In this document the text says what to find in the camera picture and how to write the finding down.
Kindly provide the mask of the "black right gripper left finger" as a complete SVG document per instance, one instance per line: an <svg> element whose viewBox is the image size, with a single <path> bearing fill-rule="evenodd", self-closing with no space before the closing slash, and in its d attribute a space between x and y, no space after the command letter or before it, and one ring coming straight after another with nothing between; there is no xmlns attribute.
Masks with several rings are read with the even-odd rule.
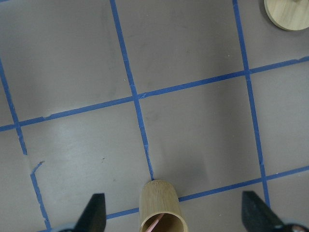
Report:
<svg viewBox="0 0 309 232"><path fill-rule="evenodd" d="M90 198L77 223L75 232L104 232L106 228L105 194L95 193Z"/></svg>

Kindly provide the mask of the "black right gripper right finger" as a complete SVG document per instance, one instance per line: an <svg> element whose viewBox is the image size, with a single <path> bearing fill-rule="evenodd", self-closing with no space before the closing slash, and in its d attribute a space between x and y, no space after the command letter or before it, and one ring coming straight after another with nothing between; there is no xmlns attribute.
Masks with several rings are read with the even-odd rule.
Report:
<svg viewBox="0 0 309 232"><path fill-rule="evenodd" d="M242 193L241 220L248 232L276 232L283 228L283 222L254 191Z"/></svg>

